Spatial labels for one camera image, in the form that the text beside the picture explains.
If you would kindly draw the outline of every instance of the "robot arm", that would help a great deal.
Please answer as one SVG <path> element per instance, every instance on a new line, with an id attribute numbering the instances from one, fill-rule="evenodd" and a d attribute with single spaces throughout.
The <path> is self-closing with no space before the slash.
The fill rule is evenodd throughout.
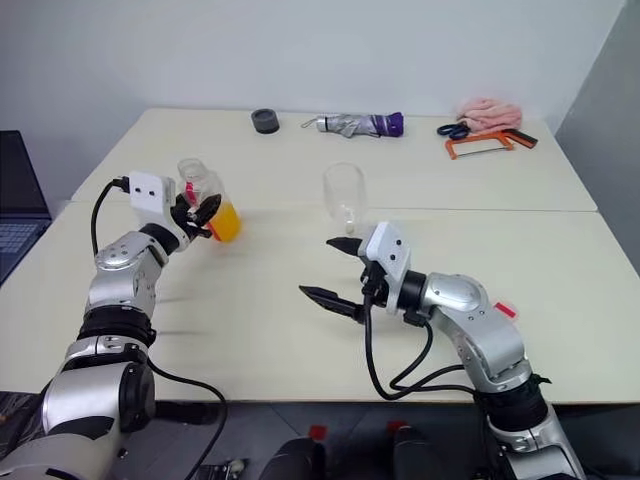
<path id="1" fill-rule="evenodd" d="M 95 257 L 79 335 L 47 390 L 46 436 L 28 442 L 0 463 L 8 479 L 104 479 L 131 432 L 155 411 L 148 349 L 155 284 L 169 255 L 188 247 L 220 205 L 209 197 L 196 212 L 175 197 L 172 179 L 134 172 L 131 204 L 140 223 Z"/>
<path id="2" fill-rule="evenodd" d="M 335 238 L 327 243 L 365 264 L 364 305 L 318 287 L 300 287 L 307 296 L 365 327 L 371 304 L 391 314 L 401 310 L 404 320 L 415 326 L 429 322 L 454 344 L 510 473 L 519 480 L 556 473 L 585 478 L 553 407 L 540 393 L 539 383 L 547 380 L 533 374 L 520 334 L 490 304 L 480 283 L 463 275 L 409 270 L 410 249 L 388 222 L 378 224 L 364 241 Z"/>

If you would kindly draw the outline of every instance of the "orange liquid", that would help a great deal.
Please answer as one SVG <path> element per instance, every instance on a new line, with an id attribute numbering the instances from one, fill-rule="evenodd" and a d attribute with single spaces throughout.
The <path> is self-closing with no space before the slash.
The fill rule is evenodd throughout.
<path id="1" fill-rule="evenodd" d="M 222 202 L 209 222 L 209 230 L 220 242 L 231 242 L 236 238 L 241 227 L 242 222 L 231 202 Z"/>

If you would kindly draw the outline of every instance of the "white table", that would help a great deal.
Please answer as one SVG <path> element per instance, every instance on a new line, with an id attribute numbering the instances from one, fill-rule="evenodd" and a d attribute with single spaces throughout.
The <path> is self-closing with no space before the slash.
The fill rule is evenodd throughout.
<path id="1" fill-rule="evenodd" d="M 261 135 L 250 112 L 151 109 L 140 117 L 73 196 L 93 202 L 114 177 L 138 169 L 178 177 L 177 162 L 198 157 L 217 170 L 240 208 L 322 202 L 322 172 L 348 161 L 365 173 L 372 207 L 473 210 L 595 211 L 547 126 L 526 122 L 533 150 L 451 160 L 435 133 L 446 117 L 407 117 L 402 138 L 323 134 L 300 125 L 312 114 L 280 113 L 281 129 Z M 475 150 L 491 145 L 471 144 Z M 107 201 L 128 201 L 112 194 Z"/>
<path id="2" fill-rule="evenodd" d="M 82 321 L 94 274 L 91 205 L 71 203 L 0 289 L 0 390 L 37 391 L 55 373 Z M 237 242 L 199 240 L 172 256 L 153 316 L 156 363 L 219 386 L 234 400 L 379 400 L 364 363 L 363 330 L 298 292 L 299 284 L 359 298 L 358 260 L 324 245 L 320 209 L 243 210 Z M 465 273 L 494 300 L 516 306 L 536 372 L 556 402 L 640 400 L 637 342 L 640 279 L 598 213 L 373 211 L 398 223 L 413 268 Z M 134 228 L 125 203 L 103 206 L 105 245 Z M 375 355 L 382 379 L 406 366 L 424 333 L 378 311 Z M 426 373 L 457 363 L 437 334 Z M 456 372 L 448 379 L 467 383 Z M 158 380 L 159 398 L 209 399 Z M 469 400 L 421 394 L 412 400 Z"/>

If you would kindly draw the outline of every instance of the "orange juice bottle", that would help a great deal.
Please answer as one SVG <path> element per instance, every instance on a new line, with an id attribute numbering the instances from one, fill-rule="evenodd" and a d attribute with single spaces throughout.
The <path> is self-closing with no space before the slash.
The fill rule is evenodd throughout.
<path id="1" fill-rule="evenodd" d="M 192 207 L 198 207 L 207 197 L 215 194 L 222 195 L 218 211 L 208 224 L 213 237 L 220 242 L 231 242 L 242 226 L 240 217 L 233 208 L 229 196 L 224 191 L 220 177 L 213 170 L 209 170 L 197 158 L 185 158 L 178 163 L 180 176 L 185 182 L 184 194 Z"/>

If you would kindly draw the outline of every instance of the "scissors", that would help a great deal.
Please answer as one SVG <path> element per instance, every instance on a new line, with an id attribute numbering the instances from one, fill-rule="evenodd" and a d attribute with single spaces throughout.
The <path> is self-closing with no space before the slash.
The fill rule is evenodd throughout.
<path id="1" fill-rule="evenodd" d="M 451 140 L 462 140 L 466 138 L 471 129 L 467 127 L 467 124 L 464 122 L 460 123 L 449 123 L 447 125 L 442 125 L 436 130 L 438 135 L 442 135 L 443 137 L 449 137 Z"/>

